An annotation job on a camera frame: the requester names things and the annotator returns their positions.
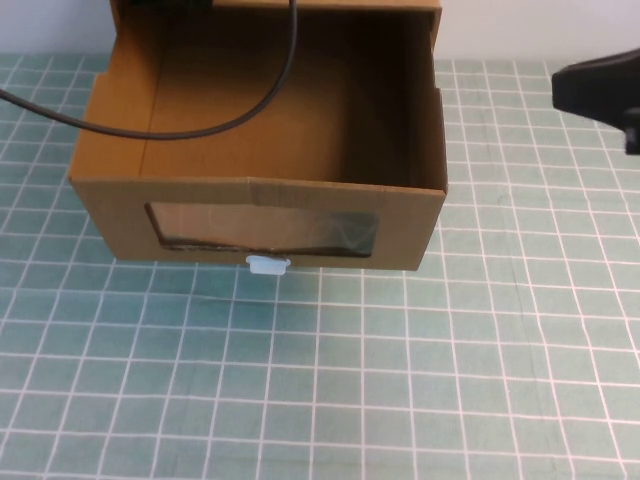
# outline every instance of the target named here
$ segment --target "open cardboard box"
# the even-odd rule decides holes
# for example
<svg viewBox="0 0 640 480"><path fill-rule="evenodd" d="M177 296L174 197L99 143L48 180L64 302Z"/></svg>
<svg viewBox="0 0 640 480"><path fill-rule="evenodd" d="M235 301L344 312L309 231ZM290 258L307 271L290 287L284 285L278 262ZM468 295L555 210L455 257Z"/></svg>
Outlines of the open cardboard box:
<svg viewBox="0 0 640 480"><path fill-rule="evenodd" d="M437 0L299 2L291 77L253 120L178 142L81 133L71 182L116 257L418 268L447 190ZM264 96L286 54L286 0L216 0L180 17L114 11L92 122L225 122Z"/></svg>

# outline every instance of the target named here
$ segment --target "black cable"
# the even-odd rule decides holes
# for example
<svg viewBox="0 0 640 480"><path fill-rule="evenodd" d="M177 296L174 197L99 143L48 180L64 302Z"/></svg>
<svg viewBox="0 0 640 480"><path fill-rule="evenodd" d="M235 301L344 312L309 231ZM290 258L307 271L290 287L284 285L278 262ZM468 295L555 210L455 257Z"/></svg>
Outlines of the black cable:
<svg viewBox="0 0 640 480"><path fill-rule="evenodd" d="M271 90L264 96L255 107L248 112L240 115L234 120L230 120L215 127L204 128L201 130L192 130L189 132L137 132L132 130L125 130L120 128L108 127L105 125L98 125L91 122L85 122L78 118L70 117L62 113L55 112L48 108L41 107L35 103L29 102L20 97L0 89L0 99L12 103L18 107L28 110L32 113L40 115L42 117L49 118L56 122L64 123L71 127L77 127L82 130L89 130L90 132L101 133L103 135L110 135L112 137L132 138L136 140L189 140L193 138L208 137L210 135L216 135L218 133L226 132L232 128L238 127L245 122L248 122L253 117L262 112L271 101L278 95L282 87L286 83L289 74L291 73L291 67L293 65L293 57L295 56L296 44L298 38L298 7L296 0L289 0L289 51L287 53L287 59L282 67L282 71L278 76L278 80L271 87Z"/></svg>

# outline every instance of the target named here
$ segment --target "white wall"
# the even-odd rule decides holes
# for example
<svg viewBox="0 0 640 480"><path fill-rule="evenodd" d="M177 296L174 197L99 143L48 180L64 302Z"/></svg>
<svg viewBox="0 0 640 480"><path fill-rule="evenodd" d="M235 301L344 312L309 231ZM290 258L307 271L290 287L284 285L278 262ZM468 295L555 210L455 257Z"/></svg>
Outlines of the white wall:
<svg viewBox="0 0 640 480"><path fill-rule="evenodd" d="M640 0L441 0L441 58L590 58L640 48ZM0 0L0 52L107 52L108 0Z"/></svg>
<svg viewBox="0 0 640 480"><path fill-rule="evenodd" d="M109 0L0 0L0 52L110 51Z"/></svg>
<svg viewBox="0 0 640 480"><path fill-rule="evenodd" d="M640 48L640 0L441 2L441 58L591 58Z"/></svg>

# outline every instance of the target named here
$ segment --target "black clamp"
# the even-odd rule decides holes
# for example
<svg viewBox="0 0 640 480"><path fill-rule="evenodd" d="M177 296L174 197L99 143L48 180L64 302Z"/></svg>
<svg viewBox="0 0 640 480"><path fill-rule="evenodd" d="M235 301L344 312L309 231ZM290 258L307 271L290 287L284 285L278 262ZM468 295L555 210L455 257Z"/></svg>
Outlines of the black clamp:
<svg viewBox="0 0 640 480"><path fill-rule="evenodd" d="M640 49L577 63L553 74L553 106L622 130L640 155Z"/></svg>

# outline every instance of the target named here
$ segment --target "cutting mat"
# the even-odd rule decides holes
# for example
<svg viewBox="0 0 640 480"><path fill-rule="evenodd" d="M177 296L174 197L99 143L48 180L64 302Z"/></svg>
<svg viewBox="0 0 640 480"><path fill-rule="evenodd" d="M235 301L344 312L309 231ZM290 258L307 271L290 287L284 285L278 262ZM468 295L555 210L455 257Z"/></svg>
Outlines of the cutting mat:
<svg viewBox="0 0 640 480"><path fill-rule="evenodd" d="M0 56L82 115L104 57ZM640 166L549 63L441 61L418 272L113 259L77 133L0 105L0 479L640 478Z"/></svg>

